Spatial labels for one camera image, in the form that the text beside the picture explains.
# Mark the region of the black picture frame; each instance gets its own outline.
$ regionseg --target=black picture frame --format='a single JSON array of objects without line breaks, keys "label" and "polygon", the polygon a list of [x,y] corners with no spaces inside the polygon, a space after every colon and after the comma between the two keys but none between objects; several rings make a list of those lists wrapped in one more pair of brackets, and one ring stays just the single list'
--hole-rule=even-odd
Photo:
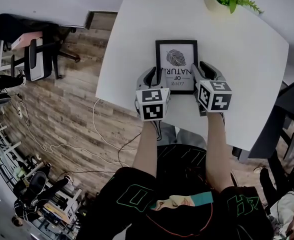
[{"label": "black picture frame", "polygon": [[[156,40],[156,69],[161,70],[161,45],[192,45],[193,46],[193,63],[198,66],[198,44],[197,40]],[[197,90],[194,85],[193,90],[171,90],[171,95],[192,95]]]}]

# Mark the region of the picture frame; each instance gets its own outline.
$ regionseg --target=picture frame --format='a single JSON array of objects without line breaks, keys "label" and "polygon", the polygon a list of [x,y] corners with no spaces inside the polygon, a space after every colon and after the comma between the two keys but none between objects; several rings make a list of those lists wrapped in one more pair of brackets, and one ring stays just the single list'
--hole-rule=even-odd
[{"label": "picture frame", "polygon": [[156,40],[156,68],[166,70],[171,94],[192,95],[196,91],[191,66],[198,66],[197,40]]}]

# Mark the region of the white table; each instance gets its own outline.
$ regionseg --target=white table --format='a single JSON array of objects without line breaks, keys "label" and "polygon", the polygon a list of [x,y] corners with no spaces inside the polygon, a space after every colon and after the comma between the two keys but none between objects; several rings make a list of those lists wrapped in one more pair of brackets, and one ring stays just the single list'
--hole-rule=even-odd
[{"label": "white table", "polygon": [[[241,6],[218,17],[204,0],[124,0],[96,96],[134,111],[136,80],[156,65],[155,40],[170,39],[197,40],[199,59],[223,73],[233,91],[225,113],[226,141],[250,150],[280,89],[288,43]],[[207,118],[200,118],[191,95],[172,95],[164,121],[207,138]]]}]

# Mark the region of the floor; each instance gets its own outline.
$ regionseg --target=floor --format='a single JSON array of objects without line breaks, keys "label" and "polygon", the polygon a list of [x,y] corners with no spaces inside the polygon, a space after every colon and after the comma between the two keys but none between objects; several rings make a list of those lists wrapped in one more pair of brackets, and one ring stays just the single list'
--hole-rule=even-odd
[{"label": "floor", "polygon": [[[93,124],[93,105],[98,100],[95,92],[115,18],[115,14],[96,13],[90,30],[78,29],[76,33],[69,35],[64,47],[79,54],[81,61],[74,63],[72,60],[60,58],[59,70],[63,79],[55,80],[52,74],[44,80],[27,82],[25,86],[10,90],[12,94],[20,93],[23,96],[29,116],[29,129],[25,122],[19,119],[14,108],[19,100],[17,96],[12,96],[12,105],[6,106],[5,114],[1,117],[8,125],[6,134],[10,140],[13,143],[22,142],[19,146],[22,154],[37,155],[43,161],[52,163],[52,173],[49,176],[53,181],[61,173],[73,171],[69,174],[74,179],[75,186],[88,192],[90,196],[95,196],[110,179],[113,173],[109,172],[120,168],[117,163],[118,150],[103,141]],[[142,128],[135,112],[102,100],[95,106],[94,121],[104,139],[118,148],[129,142]],[[294,124],[288,132],[293,131]],[[138,143],[139,138],[126,148],[136,149]],[[285,153],[286,148],[286,144],[280,140],[277,146],[279,156]],[[135,151],[121,151],[119,156],[122,162],[131,165]],[[255,186],[265,202],[259,174],[254,174],[253,170],[257,166],[268,166],[267,161],[251,159],[243,164],[230,156],[230,162],[238,185]],[[293,162],[284,162],[288,171],[292,164]],[[75,173],[84,171],[108,173]]]}]

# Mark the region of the white flower pot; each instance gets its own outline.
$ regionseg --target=white flower pot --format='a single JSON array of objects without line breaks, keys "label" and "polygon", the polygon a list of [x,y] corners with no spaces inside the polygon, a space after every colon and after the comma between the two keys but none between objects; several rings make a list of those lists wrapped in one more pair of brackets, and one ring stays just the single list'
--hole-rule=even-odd
[{"label": "white flower pot", "polygon": [[217,14],[231,14],[229,6],[222,5],[217,0],[204,0],[209,11]]}]

